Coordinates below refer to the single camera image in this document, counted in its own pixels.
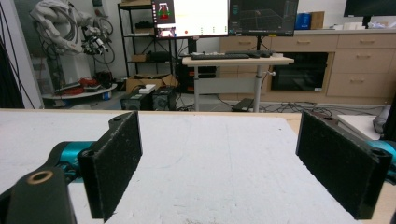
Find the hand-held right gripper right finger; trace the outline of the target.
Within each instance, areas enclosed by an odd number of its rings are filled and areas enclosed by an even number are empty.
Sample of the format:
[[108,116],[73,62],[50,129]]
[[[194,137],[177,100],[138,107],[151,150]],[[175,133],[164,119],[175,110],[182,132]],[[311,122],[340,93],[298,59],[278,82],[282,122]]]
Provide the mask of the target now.
[[392,155],[334,122],[302,113],[296,155],[350,215],[370,219]]

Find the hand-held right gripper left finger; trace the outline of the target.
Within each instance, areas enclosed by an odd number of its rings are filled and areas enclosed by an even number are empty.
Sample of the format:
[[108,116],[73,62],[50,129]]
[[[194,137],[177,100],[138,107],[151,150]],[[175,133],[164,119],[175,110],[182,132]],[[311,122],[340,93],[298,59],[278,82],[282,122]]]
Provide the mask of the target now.
[[78,155],[92,218],[114,214],[142,157],[138,112],[116,116],[109,129]]

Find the white slab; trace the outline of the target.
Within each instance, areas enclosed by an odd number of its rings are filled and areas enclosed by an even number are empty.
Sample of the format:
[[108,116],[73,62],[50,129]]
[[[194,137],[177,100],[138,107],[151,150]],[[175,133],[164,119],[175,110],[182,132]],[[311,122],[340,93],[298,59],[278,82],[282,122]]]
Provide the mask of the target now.
[[378,140],[380,134],[375,131],[373,121],[375,116],[338,115],[338,125],[357,135],[363,140]]

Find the grey cloth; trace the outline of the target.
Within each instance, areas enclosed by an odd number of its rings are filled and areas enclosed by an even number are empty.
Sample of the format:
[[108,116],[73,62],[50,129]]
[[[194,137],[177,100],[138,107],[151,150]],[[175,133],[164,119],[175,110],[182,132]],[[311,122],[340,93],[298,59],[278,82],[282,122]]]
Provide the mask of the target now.
[[390,105],[386,105],[382,111],[380,112],[379,115],[377,115],[374,120],[373,120],[373,125],[375,128],[375,131],[379,134],[382,134],[384,132],[384,127],[387,122],[388,116],[389,116],[389,111],[391,109]]

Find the black computer tower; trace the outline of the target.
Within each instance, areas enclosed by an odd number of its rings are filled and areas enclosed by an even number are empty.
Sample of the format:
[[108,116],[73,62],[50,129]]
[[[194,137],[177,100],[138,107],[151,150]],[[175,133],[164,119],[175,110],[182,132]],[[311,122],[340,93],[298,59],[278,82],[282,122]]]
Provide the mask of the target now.
[[123,110],[176,111],[177,94],[173,87],[160,87],[151,93],[134,90],[120,99]]

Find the open cardboard box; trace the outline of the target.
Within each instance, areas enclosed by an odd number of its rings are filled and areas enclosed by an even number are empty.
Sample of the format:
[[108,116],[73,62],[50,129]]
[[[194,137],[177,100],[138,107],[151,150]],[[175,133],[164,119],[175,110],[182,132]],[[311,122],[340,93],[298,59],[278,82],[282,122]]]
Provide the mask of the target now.
[[126,91],[132,92],[136,90],[138,86],[147,84],[155,84],[156,88],[160,88],[162,86],[177,87],[178,81],[172,74],[137,74],[126,80]]

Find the white foam board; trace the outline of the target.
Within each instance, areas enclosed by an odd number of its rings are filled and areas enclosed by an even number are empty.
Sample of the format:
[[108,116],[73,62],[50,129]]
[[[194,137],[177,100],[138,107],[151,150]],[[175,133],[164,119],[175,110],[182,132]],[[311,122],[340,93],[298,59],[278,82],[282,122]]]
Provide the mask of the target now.
[[78,224],[360,224],[295,154],[285,118],[142,112],[143,156],[108,222],[70,185]]

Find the light wooden cabinet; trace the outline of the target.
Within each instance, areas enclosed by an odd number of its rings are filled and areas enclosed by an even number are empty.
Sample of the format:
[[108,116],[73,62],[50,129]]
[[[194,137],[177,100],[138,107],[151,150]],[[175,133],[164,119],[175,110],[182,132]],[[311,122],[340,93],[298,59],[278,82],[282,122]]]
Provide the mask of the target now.
[[320,91],[280,91],[267,77],[263,102],[385,105],[396,93],[396,30],[297,31],[293,37],[265,37],[277,52],[324,52],[328,55]]

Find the black flat device on floor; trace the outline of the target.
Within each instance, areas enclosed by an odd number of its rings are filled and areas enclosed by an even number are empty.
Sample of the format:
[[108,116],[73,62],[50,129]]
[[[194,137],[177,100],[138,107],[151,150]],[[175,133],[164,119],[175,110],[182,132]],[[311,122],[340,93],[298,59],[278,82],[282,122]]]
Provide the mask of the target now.
[[254,100],[251,98],[244,98],[232,107],[233,112],[248,112],[253,108]]

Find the black metal shelf rack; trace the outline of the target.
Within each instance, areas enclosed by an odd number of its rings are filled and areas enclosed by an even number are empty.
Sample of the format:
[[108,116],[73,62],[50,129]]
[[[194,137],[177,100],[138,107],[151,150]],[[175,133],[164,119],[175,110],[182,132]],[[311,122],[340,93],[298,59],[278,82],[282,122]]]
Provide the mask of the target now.
[[151,0],[122,0],[117,5],[127,77],[173,74],[172,42],[156,36]]

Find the black keyboard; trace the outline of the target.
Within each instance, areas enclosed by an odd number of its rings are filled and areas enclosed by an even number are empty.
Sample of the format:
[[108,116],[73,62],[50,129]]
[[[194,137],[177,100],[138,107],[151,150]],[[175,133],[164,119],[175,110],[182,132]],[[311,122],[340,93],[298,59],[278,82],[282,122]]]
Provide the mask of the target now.
[[225,54],[246,54],[250,58],[269,58],[273,53],[271,50],[230,50],[225,52]]
[[233,59],[249,59],[246,54],[200,54],[191,55],[192,60],[233,60]]

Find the light wooden standing desk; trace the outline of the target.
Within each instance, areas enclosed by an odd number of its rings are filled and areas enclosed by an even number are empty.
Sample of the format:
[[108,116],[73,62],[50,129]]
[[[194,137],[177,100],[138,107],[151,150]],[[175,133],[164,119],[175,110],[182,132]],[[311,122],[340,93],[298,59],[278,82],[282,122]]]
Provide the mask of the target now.
[[[214,93],[250,93],[254,92],[253,111],[259,112],[262,90],[262,75],[265,66],[286,65],[293,63],[293,59],[287,57],[270,57],[257,59],[221,59],[221,60],[194,60],[187,57],[182,63],[194,68],[194,110],[200,110],[199,96],[201,94]],[[256,66],[255,77],[247,78],[199,78],[199,68],[203,66]]]

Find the small brown cardboard box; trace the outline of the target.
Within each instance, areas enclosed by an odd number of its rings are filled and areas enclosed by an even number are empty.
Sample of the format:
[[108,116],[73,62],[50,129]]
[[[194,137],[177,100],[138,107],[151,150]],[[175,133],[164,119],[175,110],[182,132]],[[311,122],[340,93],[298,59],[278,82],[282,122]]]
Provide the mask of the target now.
[[325,15],[324,11],[315,11],[311,13],[311,23],[310,23],[311,30],[317,30],[323,28],[324,15]]

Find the blue box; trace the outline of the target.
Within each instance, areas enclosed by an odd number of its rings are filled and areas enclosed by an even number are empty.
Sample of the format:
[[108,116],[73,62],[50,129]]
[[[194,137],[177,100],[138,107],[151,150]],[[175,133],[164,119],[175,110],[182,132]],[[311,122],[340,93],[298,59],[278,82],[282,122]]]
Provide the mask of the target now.
[[295,21],[296,30],[309,30],[311,26],[311,14],[310,13],[298,13]]

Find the black monitor on counter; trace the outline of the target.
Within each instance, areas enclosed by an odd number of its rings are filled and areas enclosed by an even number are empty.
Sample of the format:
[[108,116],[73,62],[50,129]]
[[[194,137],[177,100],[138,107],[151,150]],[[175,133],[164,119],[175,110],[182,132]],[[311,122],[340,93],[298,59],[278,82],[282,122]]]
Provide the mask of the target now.
[[396,0],[346,0],[345,17],[362,17],[362,25],[368,28],[373,16],[396,16]]

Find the bright computer monitor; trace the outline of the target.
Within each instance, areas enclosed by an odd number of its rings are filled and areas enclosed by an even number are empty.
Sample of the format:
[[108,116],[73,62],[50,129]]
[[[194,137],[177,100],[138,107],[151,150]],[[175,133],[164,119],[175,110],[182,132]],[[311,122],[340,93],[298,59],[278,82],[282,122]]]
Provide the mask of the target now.
[[152,18],[159,38],[225,36],[228,0],[151,0]]

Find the dark computer monitor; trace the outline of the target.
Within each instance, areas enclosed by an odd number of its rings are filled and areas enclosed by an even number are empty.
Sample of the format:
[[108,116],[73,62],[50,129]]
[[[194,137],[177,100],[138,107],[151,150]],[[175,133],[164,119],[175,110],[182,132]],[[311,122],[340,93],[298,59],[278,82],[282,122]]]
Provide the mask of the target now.
[[229,35],[293,36],[299,0],[230,0]]

